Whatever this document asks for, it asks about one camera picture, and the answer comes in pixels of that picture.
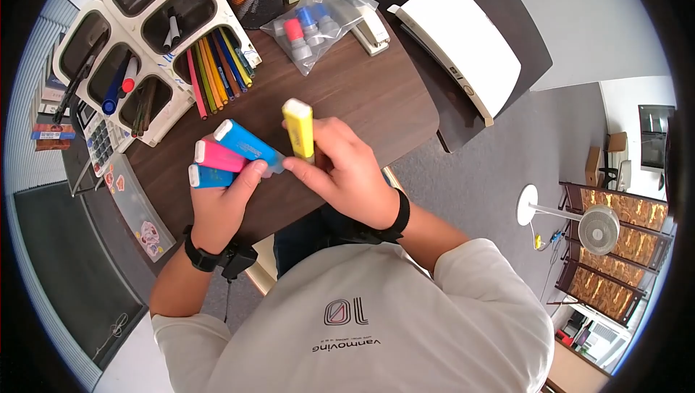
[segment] pink highlighter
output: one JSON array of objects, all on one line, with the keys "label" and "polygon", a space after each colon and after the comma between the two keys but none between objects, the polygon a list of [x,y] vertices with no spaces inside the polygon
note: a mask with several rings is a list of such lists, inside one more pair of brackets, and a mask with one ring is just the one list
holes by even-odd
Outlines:
[{"label": "pink highlighter", "polygon": [[201,139],[195,143],[195,162],[213,169],[238,173],[249,161],[216,141]]}]

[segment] white t-shirt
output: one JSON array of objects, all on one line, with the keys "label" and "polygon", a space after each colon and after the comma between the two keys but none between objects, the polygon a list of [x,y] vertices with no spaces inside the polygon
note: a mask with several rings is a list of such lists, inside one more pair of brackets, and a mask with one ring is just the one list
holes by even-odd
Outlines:
[{"label": "white t-shirt", "polygon": [[554,340],[482,239],[444,253],[434,280],[398,245],[335,246],[292,267],[233,337],[204,314],[152,327],[176,392],[535,393]]}]

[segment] fan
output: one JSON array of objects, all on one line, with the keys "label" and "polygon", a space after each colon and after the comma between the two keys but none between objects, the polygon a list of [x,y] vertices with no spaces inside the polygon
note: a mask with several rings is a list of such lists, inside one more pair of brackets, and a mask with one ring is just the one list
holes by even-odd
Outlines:
[{"label": "fan", "polygon": [[584,215],[573,214],[564,210],[538,205],[538,189],[528,184],[521,190],[517,203],[517,222],[526,225],[531,222],[536,212],[557,215],[579,222],[579,241],[596,255],[611,252],[618,241],[620,224],[618,215],[608,206],[594,205]]}]

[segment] person's right hand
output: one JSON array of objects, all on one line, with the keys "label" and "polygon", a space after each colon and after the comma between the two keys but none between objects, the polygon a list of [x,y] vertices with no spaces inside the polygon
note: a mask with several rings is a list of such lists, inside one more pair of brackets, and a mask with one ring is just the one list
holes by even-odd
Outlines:
[{"label": "person's right hand", "polygon": [[391,227],[400,198],[384,180],[371,147],[335,117],[315,119],[313,138],[316,166],[287,157],[284,168],[341,214],[378,230]]}]

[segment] hand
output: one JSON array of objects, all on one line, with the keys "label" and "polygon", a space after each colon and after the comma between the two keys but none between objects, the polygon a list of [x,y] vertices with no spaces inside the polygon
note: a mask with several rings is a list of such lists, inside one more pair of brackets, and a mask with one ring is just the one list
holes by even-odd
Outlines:
[{"label": "hand", "polygon": [[343,121],[313,121],[316,166],[297,157],[282,165],[335,210],[377,230],[395,222],[400,199],[388,186],[372,149]]},{"label": "hand", "polygon": [[198,249],[219,254],[241,226],[246,203],[268,168],[263,160],[249,163],[229,188],[190,189],[193,229],[190,239]]}]

